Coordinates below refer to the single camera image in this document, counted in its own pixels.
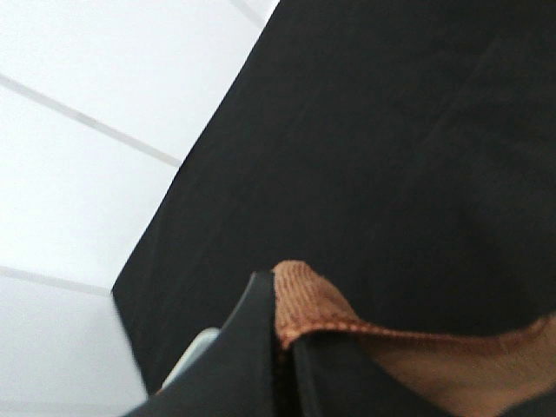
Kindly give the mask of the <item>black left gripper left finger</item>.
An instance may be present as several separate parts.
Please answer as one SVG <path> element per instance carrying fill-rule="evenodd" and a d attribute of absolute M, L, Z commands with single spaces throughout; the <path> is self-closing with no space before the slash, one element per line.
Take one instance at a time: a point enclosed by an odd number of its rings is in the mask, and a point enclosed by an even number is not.
<path fill-rule="evenodd" d="M 275 416 L 274 275 L 251 275 L 210 346 L 131 416 Z"/>

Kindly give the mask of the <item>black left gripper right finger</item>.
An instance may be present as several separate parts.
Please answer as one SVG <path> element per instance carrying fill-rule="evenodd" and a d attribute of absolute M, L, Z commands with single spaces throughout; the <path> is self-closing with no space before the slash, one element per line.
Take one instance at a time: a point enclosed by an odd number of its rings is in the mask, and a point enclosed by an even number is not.
<path fill-rule="evenodd" d="M 510 354 L 425 349 L 379 338 L 300 338 L 293 346 L 306 416 L 553 416 L 555 366 L 534 342 Z"/>

